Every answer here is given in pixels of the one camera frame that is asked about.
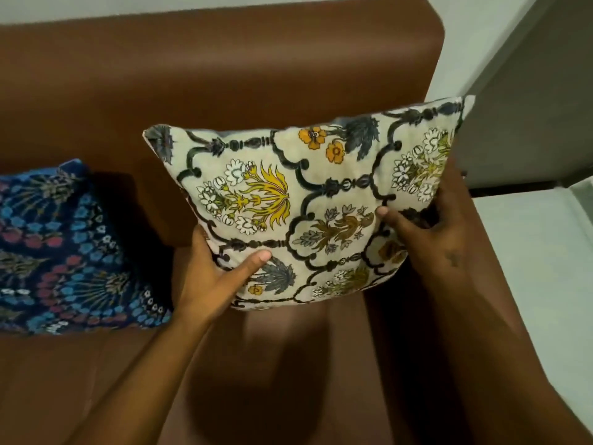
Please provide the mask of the person's left hand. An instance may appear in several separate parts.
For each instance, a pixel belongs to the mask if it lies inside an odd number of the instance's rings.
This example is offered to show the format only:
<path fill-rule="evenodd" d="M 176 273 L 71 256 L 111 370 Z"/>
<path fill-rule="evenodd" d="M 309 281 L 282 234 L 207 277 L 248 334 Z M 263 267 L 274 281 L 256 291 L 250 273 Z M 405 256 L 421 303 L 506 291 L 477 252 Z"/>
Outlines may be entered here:
<path fill-rule="evenodd" d="M 229 307 L 242 288 L 218 288 L 219 278 L 228 271 L 231 270 L 221 270 L 215 264 L 206 242 L 205 231 L 200 225 L 196 225 L 172 322 L 183 324 L 186 329 L 197 329 L 214 321 Z"/>

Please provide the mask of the person's right hand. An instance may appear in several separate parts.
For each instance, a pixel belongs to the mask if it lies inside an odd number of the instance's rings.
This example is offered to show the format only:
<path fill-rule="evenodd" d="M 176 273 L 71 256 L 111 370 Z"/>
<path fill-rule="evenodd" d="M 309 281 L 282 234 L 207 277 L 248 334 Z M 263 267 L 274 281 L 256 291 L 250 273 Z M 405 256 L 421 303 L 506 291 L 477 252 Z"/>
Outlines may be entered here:
<path fill-rule="evenodd" d="M 465 219 L 456 193 L 463 188 L 462 173 L 454 158 L 449 158 L 434 199 L 438 223 L 428 229 L 419 227 L 414 245 L 403 244 L 423 286 L 432 294 L 477 292 L 467 266 Z"/>

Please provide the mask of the cream floral print cushion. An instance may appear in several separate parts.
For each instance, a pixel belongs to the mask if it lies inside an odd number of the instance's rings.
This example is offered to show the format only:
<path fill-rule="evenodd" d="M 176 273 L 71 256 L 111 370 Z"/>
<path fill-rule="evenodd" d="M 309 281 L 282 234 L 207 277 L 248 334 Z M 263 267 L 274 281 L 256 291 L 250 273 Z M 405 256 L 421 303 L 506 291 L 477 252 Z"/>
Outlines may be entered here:
<path fill-rule="evenodd" d="M 421 228 L 436 223 L 430 205 L 475 101 L 457 96 L 284 129 L 154 125 L 143 138 L 183 191 L 220 269 L 271 251 L 232 303 L 265 310 L 388 281 L 407 252 L 375 211 L 387 206 Z"/>

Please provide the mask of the person's left forearm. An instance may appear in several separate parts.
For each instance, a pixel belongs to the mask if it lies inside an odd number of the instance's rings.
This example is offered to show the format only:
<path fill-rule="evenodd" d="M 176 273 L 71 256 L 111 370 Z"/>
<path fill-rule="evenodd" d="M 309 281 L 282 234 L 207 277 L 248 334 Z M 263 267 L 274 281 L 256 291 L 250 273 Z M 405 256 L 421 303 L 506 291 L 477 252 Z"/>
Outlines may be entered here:
<path fill-rule="evenodd" d="M 223 310 L 178 309 L 64 445 L 157 445 L 191 360 Z"/>

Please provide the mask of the person's right forearm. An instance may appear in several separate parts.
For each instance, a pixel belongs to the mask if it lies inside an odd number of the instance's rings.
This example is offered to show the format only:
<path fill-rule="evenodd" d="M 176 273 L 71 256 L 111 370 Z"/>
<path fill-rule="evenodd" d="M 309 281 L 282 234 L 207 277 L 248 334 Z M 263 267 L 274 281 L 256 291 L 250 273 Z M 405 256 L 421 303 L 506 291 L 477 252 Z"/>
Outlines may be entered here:
<path fill-rule="evenodd" d="M 411 256 L 436 318 L 475 445 L 593 445 L 529 345 L 471 281 L 456 254 Z"/>

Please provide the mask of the dark blue patterned cushion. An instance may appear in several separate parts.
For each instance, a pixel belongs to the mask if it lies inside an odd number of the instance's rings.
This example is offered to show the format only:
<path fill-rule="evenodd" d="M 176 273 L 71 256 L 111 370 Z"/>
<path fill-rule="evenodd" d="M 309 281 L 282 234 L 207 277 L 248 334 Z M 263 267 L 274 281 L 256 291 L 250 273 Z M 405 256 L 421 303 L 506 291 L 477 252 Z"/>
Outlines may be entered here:
<path fill-rule="evenodd" d="M 0 332 L 150 329 L 172 313 L 167 290 L 156 289 L 116 232 L 85 164 L 0 174 Z"/>

